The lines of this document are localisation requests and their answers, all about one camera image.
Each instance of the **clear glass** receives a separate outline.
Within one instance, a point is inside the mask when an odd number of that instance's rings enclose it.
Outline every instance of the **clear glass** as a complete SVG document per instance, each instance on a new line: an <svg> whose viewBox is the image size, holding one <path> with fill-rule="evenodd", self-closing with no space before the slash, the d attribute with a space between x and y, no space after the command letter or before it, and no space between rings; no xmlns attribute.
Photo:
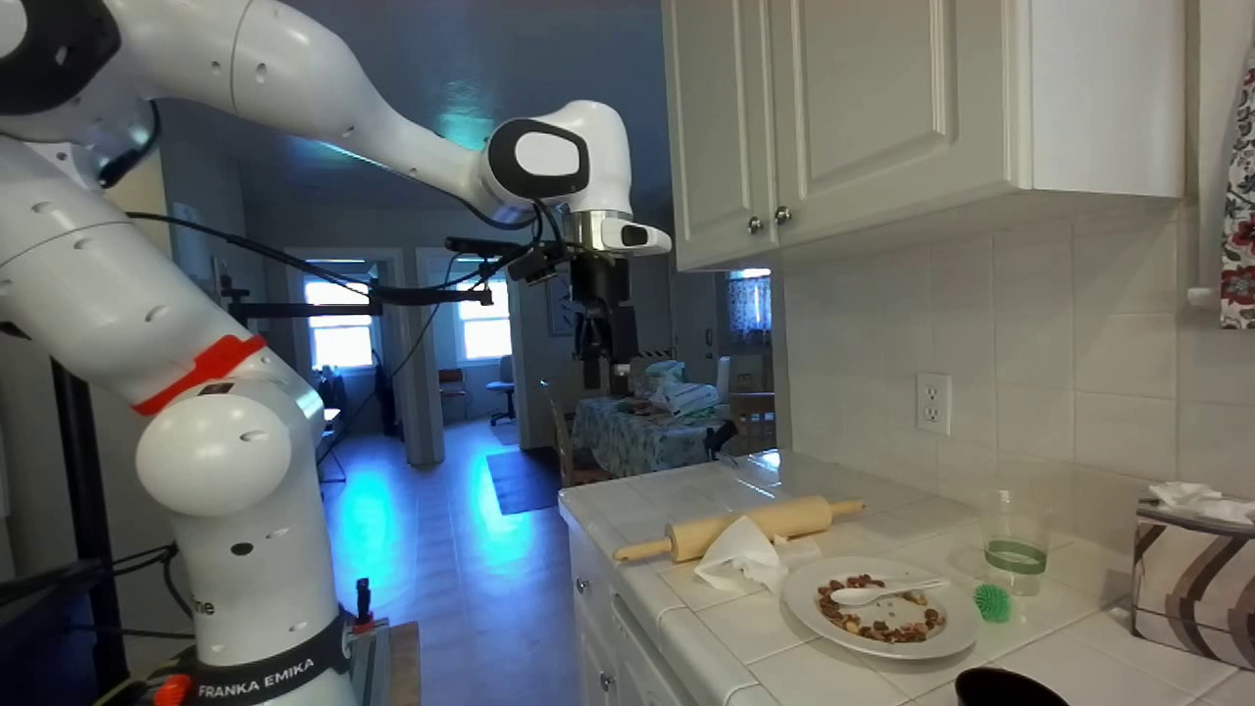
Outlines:
<svg viewBox="0 0 1255 706"><path fill-rule="evenodd" d="M1052 516L1027 495L1000 485L988 503L983 575L1013 595L1037 595L1052 570Z"/></svg>

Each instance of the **wooden floor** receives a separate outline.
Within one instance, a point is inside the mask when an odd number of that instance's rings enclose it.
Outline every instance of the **wooden floor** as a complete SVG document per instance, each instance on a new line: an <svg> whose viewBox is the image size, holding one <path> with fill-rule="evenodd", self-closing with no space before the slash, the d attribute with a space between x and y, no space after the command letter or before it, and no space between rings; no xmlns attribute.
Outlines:
<svg viewBox="0 0 1255 706"><path fill-rule="evenodd" d="M425 706L576 706L569 547L557 508L503 512L486 456L508 422L448 428L448 461L412 469L401 439L346 439L327 469L338 593L418 623Z"/></svg>

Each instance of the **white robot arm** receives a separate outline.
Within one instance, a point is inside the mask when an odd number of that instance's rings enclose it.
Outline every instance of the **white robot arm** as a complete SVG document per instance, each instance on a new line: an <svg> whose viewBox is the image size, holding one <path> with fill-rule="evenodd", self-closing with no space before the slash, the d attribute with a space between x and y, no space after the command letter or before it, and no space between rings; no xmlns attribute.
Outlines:
<svg viewBox="0 0 1255 706"><path fill-rule="evenodd" d="M481 154L472 154L396 112L331 27L280 0L4 0L0 64L6 51L10 64L30 66L20 58L25 27L47 32L47 53L35 53L29 85L59 79L65 99L43 91L43 107L30 108L29 99L30 112L6 117L0 102L0 125L35 141L76 141L80 167L106 167L121 147L146 141L149 99L184 99L340 145L396 177L450 193L497 223L516 223L539 201L565 201L583 252L671 252L671 236L633 223L626 128L601 102L506 120ZM10 95L25 91L20 79L17 72L0 73Z"/></svg>
<svg viewBox="0 0 1255 706"><path fill-rule="evenodd" d="M97 194L154 141L158 99L332 141L497 223L562 201L583 253L660 253L671 236L633 223L609 107L508 120L468 154L280 0L0 0L0 323L149 417L136 474L193 581L197 703L340 706L323 402Z"/></svg>

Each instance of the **window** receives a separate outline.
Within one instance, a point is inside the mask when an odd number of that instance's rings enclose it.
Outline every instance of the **window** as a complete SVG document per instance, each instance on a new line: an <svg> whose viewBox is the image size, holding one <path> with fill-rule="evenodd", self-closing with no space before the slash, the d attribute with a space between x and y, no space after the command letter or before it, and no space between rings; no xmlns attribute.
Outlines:
<svg viewBox="0 0 1255 706"><path fill-rule="evenodd" d="M490 304L460 300L463 362L508 355L508 285L506 279L493 279L490 289Z"/></svg>
<svg viewBox="0 0 1255 706"><path fill-rule="evenodd" d="M365 295L338 281L304 279L310 304L365 304ZM370 313L331 313L310 316L310 364L312 368L365 368L371 364L371 316Z"/></svg>
<svg viewBox="0 0 1255 706"><path fill-rule="evenodd" d="M771 340L771 269L740 266L724 279L728 289L728 336L733 340Z"/></svg>

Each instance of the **drawer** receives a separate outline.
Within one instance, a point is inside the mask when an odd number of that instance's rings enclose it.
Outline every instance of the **drawer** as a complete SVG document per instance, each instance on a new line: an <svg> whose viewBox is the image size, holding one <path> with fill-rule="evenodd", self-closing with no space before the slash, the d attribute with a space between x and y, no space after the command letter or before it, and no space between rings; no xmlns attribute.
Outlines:
<svg viewBox="0 0 1255 706"><path fill-rule="evenodd" d="M610 566L582 533L569 533L569 551L576 621L610 634Z"/></svg>

